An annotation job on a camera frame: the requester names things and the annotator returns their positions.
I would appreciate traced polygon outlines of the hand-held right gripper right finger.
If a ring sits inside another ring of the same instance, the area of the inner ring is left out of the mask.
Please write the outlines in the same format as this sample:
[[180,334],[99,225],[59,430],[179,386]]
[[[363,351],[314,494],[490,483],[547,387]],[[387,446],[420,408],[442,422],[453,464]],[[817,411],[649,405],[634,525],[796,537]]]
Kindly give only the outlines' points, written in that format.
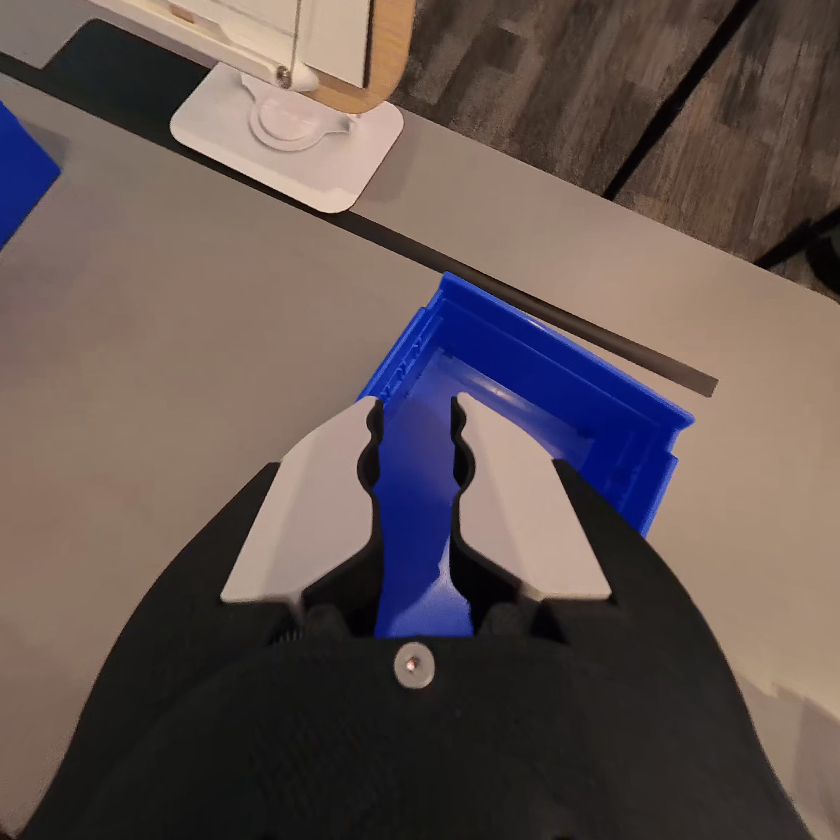
[[459,492],[449,567],[470,604],[612,594],[550,452],[466,392],[453,398]]

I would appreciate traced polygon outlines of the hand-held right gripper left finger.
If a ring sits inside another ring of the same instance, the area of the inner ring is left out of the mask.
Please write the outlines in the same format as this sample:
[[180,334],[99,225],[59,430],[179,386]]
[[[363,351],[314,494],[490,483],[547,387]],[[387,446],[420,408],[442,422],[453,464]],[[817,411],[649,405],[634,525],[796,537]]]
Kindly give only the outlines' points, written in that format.
[[279,603],[301,620],[333,606],[352,631],[373,631],[384,581],[375,485],[382,401],[368,395],[298,441],[281,460],[220,594]]

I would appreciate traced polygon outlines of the blue divided parts bin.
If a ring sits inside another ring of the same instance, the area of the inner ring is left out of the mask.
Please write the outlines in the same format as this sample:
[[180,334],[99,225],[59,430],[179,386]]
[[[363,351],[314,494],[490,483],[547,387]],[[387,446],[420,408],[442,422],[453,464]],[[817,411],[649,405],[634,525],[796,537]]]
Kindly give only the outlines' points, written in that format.
[[469,635],[448,574],[455,447],[450,403],[468,393],[565,459],[646,536],[696,419],[571,339],[445,273],[366,383],[380,400],[385,578],[379,637]]

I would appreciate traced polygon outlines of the rounded wooden board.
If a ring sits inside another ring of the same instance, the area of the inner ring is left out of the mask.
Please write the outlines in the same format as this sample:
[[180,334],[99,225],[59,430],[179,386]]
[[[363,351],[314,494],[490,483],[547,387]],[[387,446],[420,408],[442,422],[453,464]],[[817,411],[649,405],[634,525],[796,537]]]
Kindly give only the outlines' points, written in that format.
[[352,86],[319,70],[318,88],[305,96],[355,116],[383,104],[393,94],[407,65],[415,5],[415,1],[371,2],[366,87]]

